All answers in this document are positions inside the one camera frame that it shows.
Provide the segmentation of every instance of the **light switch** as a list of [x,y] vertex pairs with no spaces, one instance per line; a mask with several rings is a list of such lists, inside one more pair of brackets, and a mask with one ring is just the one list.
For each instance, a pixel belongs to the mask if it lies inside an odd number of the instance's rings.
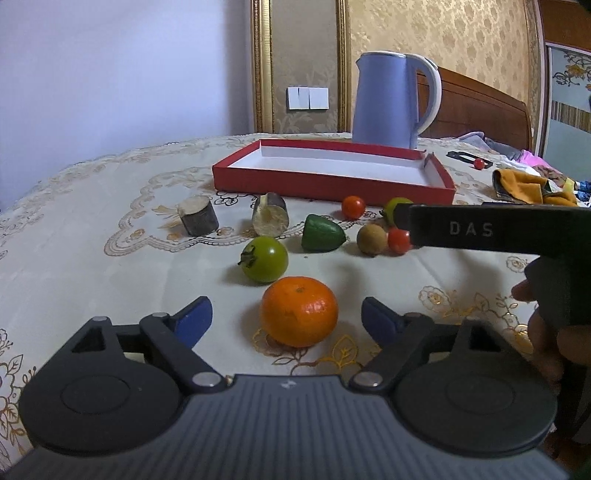
[[289,110],[300,110],[300,94],[298,87],[287,88],[287,108]]
[[300,95],[300,110],[308,110],[310,108],[310,89],[308,87],[298,87]]
[[328,110],[329,90],[326,87],[310,87],[310,109]]

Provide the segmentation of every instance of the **wooden headboard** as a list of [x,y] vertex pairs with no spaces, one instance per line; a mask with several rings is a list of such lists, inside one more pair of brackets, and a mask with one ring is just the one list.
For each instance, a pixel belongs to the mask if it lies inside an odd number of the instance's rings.
[[[531,151],[531,127],[523,102],[451,70],[439,67],[443,94],[437,117],[421,136],[459,137],[484,132],[493,140]],[[427,109],[427,79],[418,75],[419,110]]]

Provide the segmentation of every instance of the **gray ribbed surface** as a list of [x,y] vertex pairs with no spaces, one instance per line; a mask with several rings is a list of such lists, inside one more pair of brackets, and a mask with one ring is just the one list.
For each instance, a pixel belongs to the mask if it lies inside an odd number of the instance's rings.
[[195,396],[164,435],[135,450],[81,459],[37,449],[7,474],[8,480],[567,477],[537,450],[500,460],[443,453],[408,434],[384,399],[349,392],[338,377],[249,376],[238,376],[224,393]]

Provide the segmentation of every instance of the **mandarin orange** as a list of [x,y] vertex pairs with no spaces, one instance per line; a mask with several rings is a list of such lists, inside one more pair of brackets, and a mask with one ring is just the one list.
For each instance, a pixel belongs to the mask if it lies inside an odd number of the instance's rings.
[[339,318],[335,294],[310,277],[284,277],[267,288],[261,324],[277,342],[303,348],[324,340]]

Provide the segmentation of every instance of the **black circular disc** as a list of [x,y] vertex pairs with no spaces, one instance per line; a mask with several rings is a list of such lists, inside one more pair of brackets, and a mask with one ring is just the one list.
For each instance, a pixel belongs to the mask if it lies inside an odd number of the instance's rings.
[[180,399],[174,380],[152,365],[80,354],[33,376],[20,412],[33,442],[69,455],[104,455],[156,438]]
[[410,430],[468,456],[514,455],[538,445],[556,414],[556,398],[543,379],[488,352],[471,360],[449,357],[402,379],[393,400]]

